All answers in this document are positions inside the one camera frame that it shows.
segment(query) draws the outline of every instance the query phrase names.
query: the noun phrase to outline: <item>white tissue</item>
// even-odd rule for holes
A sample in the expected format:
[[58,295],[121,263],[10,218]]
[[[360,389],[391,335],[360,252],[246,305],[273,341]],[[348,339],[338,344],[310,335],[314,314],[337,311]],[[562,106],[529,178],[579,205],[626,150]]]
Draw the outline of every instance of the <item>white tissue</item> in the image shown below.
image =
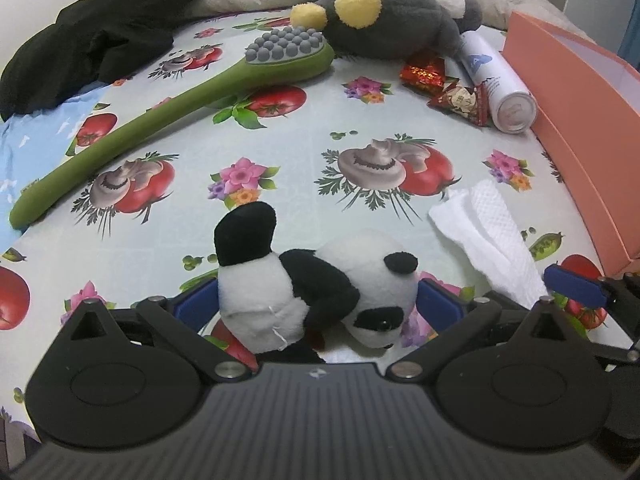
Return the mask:
[[432,207],[429,216],[442,234],[465,251],[493,290],[526,308],[547,294],[493,181],[482,180],[471,190],[449,190],[448,200]]

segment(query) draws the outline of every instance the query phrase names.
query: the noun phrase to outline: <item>black eye patch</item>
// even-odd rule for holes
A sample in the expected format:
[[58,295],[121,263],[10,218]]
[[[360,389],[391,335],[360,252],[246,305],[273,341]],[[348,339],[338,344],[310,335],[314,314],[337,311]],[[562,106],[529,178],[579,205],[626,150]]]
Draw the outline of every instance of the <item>black eye patch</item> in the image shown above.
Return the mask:
[[383,306],[363,310],[358,314],[353,325],[365,330],[388,332],[402,325],[403,320],[404,312],[399,306]]
[[410,253],[391,253],[385,256],[385,265],[396,274],[411,274],[418,268],[418,258]]

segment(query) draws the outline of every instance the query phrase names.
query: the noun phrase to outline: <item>panda head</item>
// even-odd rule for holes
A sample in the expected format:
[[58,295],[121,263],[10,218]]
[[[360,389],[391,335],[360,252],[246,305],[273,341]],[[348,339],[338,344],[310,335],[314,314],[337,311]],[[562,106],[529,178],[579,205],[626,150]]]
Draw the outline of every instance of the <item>panda head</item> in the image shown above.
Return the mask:
[[374,230],[332,240],[316,256],[344,272],[360,292],[356,308],[342,320],[351,335],[368,348],[397,342],[418,293],[417,258]]

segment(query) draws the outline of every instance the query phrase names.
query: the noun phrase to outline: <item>blue curtain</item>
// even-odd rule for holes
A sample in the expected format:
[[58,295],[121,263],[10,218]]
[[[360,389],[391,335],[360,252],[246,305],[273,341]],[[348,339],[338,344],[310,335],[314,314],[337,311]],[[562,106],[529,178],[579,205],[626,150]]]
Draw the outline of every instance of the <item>blue curtain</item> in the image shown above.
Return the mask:
[[640,70],[640,0],[636,0],[634,4],[618,56],[636,67],[636,70]]

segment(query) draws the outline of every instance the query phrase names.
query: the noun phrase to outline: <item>panda ear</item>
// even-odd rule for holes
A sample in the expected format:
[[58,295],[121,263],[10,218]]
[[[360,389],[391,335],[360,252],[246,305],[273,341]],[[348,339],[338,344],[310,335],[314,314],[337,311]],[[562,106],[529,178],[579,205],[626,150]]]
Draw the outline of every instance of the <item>panda ear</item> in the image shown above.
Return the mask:
[[391,253],[385,256],[385,265],[396,274],[411,274],[418,268],[418,258],[410,253]]

